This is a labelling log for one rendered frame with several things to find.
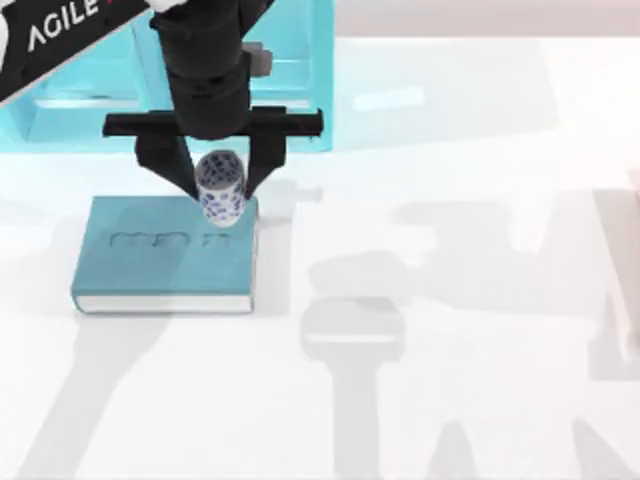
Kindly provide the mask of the white and blue cup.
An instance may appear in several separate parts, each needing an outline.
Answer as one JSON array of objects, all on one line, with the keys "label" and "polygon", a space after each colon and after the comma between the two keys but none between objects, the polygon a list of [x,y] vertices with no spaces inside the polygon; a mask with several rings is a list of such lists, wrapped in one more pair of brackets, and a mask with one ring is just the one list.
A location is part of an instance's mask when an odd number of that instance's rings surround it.
[{"label": "white and blue cup", "polygon": [[195,168],[198,199],[205,217],[220,228],[233,226],[244,212],[245,171],[232,150],[214,150]]}]

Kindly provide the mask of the teal book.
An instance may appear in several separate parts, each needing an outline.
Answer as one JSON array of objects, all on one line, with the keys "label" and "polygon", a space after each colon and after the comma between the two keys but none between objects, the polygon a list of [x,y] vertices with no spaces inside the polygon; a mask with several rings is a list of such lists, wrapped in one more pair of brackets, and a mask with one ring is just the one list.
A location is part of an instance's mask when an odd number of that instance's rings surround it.
[{"label": "teal book", "polygon": [[218,228],[186,196],[97,196],[71,298],[84,314],[250,313],[257,220],[256,200]]}]

